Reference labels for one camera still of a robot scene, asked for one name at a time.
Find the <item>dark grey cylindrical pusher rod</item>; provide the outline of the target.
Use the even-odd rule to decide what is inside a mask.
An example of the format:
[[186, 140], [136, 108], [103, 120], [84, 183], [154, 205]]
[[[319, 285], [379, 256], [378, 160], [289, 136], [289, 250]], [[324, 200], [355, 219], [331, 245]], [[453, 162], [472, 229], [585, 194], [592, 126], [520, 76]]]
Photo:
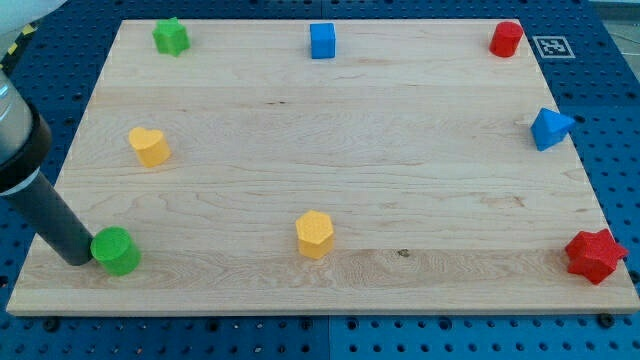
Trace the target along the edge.
[[79, 266], [92, 259], [92, 234], [39, 170], [1, 197], [66, 263]]

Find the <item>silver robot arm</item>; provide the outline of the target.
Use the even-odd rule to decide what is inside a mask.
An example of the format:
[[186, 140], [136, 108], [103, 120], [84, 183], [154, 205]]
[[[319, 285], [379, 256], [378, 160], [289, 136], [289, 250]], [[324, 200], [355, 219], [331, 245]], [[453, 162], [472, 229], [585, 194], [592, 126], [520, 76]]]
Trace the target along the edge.
[[40, 171], [52, 145], [47, 122], [1, 75], [1, 198], [68, 264], [92, 259], [93, 237]]

